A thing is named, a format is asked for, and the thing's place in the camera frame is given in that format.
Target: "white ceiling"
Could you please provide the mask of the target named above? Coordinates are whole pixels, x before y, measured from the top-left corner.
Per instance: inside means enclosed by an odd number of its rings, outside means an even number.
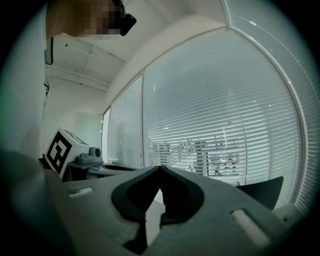
[[[219,0],[122,0],[126,13],[137,23],[126,36],[74,38],[65,34],[54,38],[53,66],[66,70],[68,77],[79,75],[108,86],[128,61],[148,40],[167,26],[189,14],[198,14],[225,23]]]

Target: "curved window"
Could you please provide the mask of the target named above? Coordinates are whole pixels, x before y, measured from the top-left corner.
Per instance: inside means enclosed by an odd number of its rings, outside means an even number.
[[[170,50],[144,70],[145,166],[184,169],[232,185],[284,177],[292,200],[301,128],[278,71],[253,44],[222,28]]]
[[[271,55],[296,95],[304,128],[304,163],[295,205],[307,214],[320,186],[320,80],[317,63],[297,28],[270,1],[226,0],[233,29]]]

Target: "horizontal blinds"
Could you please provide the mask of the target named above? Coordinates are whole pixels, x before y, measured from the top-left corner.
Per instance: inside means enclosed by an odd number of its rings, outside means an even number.
[[[296,206],[308,214],[320,186],[320,76],[295,26],[267,1],[226,0],[232,26],[262,45],[283,68],[297,95],[306,127],[306,168]]]
[[[144,161],[248,185],[284,177],[278,205],[301,168],[291,95],[269,60],[223,28],[176,47],[144,71]]]
[[[141,94],[142,77],[131,84],[111,105],[108,130],[109,163],[142,168]]]

